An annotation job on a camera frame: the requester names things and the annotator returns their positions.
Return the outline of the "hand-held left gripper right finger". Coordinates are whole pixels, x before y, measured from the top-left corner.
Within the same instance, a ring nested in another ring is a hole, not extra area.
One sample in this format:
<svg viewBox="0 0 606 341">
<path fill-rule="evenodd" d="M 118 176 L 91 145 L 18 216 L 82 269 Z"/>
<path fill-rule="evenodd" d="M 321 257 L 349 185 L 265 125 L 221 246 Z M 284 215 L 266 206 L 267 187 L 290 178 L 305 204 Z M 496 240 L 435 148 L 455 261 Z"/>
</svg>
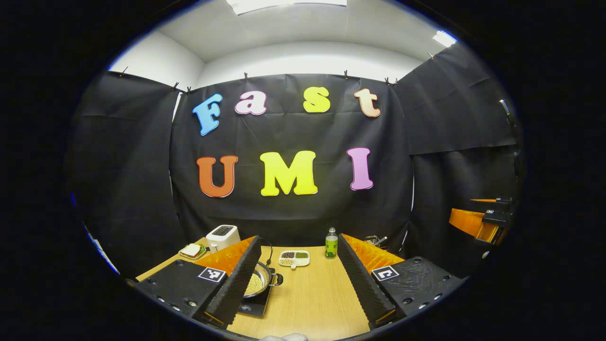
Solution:
<svg viewBox="0 0 606 341">
<path fill-rule="evenodd" d="M 404 260 L 345 234 L 338 236 L 338 257 L 371 329 L 426 311 L 467 280 L 423 257 Z"/>
</svg>

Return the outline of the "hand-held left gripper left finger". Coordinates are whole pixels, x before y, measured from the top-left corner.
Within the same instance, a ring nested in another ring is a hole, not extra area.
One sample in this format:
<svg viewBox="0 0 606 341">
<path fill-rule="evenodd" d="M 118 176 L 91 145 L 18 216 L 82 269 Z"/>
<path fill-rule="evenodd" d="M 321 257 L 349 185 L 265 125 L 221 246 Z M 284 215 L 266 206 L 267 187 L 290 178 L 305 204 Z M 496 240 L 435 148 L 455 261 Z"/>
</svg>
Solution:
<svg viewBox="0 0 606 341">
<path fill-rule="evenodd" d="M 259 236 L 250 237 L 198 262 L 173 261 L 135 287 L 176 313 L 227 327 L 233 323 L 260 255 Z"/>
</svg>

